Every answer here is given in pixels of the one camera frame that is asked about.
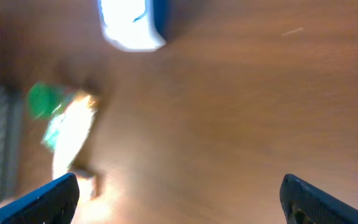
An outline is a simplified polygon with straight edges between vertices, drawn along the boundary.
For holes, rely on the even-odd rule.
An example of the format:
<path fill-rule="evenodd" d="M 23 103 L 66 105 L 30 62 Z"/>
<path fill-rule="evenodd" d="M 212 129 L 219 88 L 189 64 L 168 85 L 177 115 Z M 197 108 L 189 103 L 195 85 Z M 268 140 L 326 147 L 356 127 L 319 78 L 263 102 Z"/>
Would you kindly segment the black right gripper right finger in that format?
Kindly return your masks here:
<path fill-rule="evenodd" d="M 280 187 L 287 223 L 358 224 L 358 210 L 314 185 L 287 174 Z"/>

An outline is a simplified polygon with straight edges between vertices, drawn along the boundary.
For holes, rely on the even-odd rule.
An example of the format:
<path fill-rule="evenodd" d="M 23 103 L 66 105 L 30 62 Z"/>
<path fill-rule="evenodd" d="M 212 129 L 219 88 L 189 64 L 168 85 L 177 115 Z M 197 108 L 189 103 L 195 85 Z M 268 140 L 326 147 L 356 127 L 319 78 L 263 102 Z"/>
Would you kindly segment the green lid jar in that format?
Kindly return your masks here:
<path fill-rule="evenodd" d="M 65 112 L 74 96 L 74 89 L 37 82 L 27 92 L 26 101 L 34 119 L 50 119 Z"/>

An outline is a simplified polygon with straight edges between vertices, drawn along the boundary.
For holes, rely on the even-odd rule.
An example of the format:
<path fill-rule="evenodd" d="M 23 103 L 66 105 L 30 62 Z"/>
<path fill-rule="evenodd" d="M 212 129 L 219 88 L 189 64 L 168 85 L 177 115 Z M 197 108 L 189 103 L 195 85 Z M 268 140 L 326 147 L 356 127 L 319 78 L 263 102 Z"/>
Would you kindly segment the white cream tube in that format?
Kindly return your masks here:
<path fill-rule="evenodd" d="M 69 172 L 86 142 L 98 111 L 99 100 L 85 91 L 77 91 L 68 104 L 59 125 L 52 162 L 52 178 Z"/>

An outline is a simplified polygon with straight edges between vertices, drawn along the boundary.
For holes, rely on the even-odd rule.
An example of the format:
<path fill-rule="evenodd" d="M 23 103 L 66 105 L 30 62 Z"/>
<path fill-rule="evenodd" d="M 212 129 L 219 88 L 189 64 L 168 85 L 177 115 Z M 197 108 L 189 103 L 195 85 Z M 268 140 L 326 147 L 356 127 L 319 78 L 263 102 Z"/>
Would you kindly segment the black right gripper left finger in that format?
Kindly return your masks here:
<path fill-rule="evenodd" d="M 0 224 L 70 224 L 80 196 L 76 175 L 65 174 L 0 208 Z"/>

